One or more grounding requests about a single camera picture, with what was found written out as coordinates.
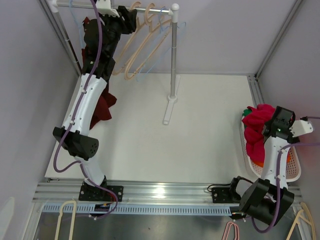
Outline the orange t-shirt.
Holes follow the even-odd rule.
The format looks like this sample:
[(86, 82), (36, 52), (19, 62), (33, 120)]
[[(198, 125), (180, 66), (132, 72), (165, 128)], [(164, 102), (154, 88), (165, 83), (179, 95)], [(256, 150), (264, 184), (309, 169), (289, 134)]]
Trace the orange t-shirt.
[[(286, 159), (286, 162), (289, 163), (291, 161), (292, 157), (290, 154), (287, 155), (287, 159)], [(263, 162), (259, 162), (259, 161), (253, 161), (253, 163), (259, 167), (263, 167), (264, 166), (264, 163)]]

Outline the pink t-shirt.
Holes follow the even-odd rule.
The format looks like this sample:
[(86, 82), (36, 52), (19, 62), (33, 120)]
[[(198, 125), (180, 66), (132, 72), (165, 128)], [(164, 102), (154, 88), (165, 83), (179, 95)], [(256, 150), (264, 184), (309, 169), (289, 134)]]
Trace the pink t-shirt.
[(265, 122), (272, 118), (276, 109), (269, 104), (258, 104), (257, 107), (248, 106), (247, 108), (252, 109), (252, 112), (242, 119), (246, 152), (252, 161), (264, 163), (265, 148), (262, 131)]

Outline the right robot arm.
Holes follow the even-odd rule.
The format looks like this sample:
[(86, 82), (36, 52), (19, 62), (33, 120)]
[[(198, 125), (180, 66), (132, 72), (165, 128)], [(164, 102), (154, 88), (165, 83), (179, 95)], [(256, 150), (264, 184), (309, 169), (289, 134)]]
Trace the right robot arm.
[(263, 233), (274, 227), (293, 204), (295, 195), (289, 191), (286, 167), (289, 148), (296, 142), (292, 126), (296, 115), (292, 110), (277, 106), (272, 116), (257, 130), (262, 135), (264, 163), (255, 181), (238, 176), (231, 183), (207, 187), (214, 204), (238, 204), (239, 213), (252, 221), (267, 225)]

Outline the beige hanger of green shirt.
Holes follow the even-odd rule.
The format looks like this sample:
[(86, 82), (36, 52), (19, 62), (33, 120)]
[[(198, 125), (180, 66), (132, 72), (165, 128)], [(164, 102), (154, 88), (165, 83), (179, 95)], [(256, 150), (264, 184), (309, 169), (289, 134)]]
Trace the beige hanger of green shirt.
[[(152, 18), (152, 26), (153, 28), (158, 24), (158, 14), (157, 13), (151, 13), (151, 10), (149, 12), (149, 15), (152, 15), (152, 14), (156, 14), (153, 18)], [(142, 17), (138, 17), (139, 18), (139, 22), (140, 24), (143, 23), (144, 21), (144, 13), (143, 13), (143, 16)], [(165, 17), (163, 18), (164, 22), (167, 24), (167, 23), (170, 23), (170, 17)], [(144, 26), (140, 31), (139, 33), (137, 34), (136, 38), (139, 36), (140, 32), (145, 32), (146, 35), (145, 37), (148, 35), (149, 33), (149, 27), (148, 26)], [(134, 63), (132, 64), (131, 68), (129, 69), (129, 72), (128, 72), (128, 75), (132, 75), (133, 72), (140, 66), (140, 64), (148, 57), (148, 52), (149, 52), (149, 48), (148, 46), (153, 42), (153, 37), (156, 37), (156, 33), (153, 34), (153, 36), (147, 41), (146, 45), (144, 46), (144, 48), (140, 51), (139, 55), (137, 56), (137, 58), (135, 59)]]

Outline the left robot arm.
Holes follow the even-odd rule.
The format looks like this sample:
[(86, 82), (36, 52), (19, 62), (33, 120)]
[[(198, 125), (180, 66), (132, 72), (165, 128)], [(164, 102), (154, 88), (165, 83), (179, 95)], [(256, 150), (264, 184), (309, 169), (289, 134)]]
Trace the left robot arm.
[(53, 157), (57, 173), (66, 172), (79, 165), (84, 181), (79, 193), (81, 201), (117, 202), (117, 191), (107, 187), (96, 153), (99, 141), (90, 137), (97, 106), (109, 87), (109, 80), (116, 64), (114, 53), (122, 35), (137, 29), (137, 10), (125, 6), (115, 9), (116, 16), (95, 9), (96, 18), (83, 21), (85, 48), (82, 51), (83, 68), (80, 87), (70, 114), (61, 127), (53, 129), (58, 147)]

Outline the beige hanger of pink shirt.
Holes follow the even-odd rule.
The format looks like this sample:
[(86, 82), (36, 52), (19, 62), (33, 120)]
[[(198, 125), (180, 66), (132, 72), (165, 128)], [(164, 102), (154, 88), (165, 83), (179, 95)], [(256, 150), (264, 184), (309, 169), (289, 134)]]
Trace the beige hanger of pink shirt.
[(165, 34), (165, 37), (161, 40), (161, 42), (152, 50), (152, 52), (148, 55), (148, 57), (139, 65), (139, 67), (133, 72), (132, 75), (129, 75), (129, 70), (136, 60), (137, 56), (141, 52), (141, 50), (144, 48), (144, 46), (147, 44), (148, 40), (153, 36), (153, 34), (161, 27), (161, 22), (159, 22), (155, 27), (153, 27), (153, 20), (152, 18), (156, 15), (155, 13), (151, 14), (149, 16), (150, 10), (155, 8), (155, 4), (152, 2), (150, 3), (146, 9), (144, 10), (144, 16), (143, 16), (143, 23), (140, 23), (140, 19), (138, 17), (135, 17), (135, 23), (136, 23), (136, 30), (131, 35), (129, 40), (126, 42), (124, 48), (122, 49), (120, 55), (115, 60), (115, 63), (117, 64), (122, 56), (125, 54), (126, 50), (129, 48), (133, 40), (137, 37), (139, 31), (144, 27), (148, 26), (148, 35), (145, 37), (145, 39), (141, 42), (139, 47), (135, 50), (135, 52), (131, 55), (131, 57), (126, 61), (126, 63), (119, 69), (119, 70), (113, 70), (112, 75), (116, 76), (120, 74), (121, 72), (124, 72), (124, 79), (125, 80), (131, 80), (138, 71), (142, 70), (142, 67), (145, 65), (147, 60), (156, 52), (156, 50), (160, 47), (164, 39), (167, 37), (167, 34)]

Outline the green t-shirt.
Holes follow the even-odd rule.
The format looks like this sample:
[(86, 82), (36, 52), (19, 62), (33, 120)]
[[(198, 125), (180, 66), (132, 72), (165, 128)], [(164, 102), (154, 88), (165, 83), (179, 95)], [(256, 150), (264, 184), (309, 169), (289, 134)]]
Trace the green t-shirt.
[(243, 117), (246, 117), (246, 116), (248, 116), (251, 112), (252, 112), (252, 109), (251, 109), (251, 108), (246, 108), (246, 109), (243, 110), (242, 116), (243, 116)]

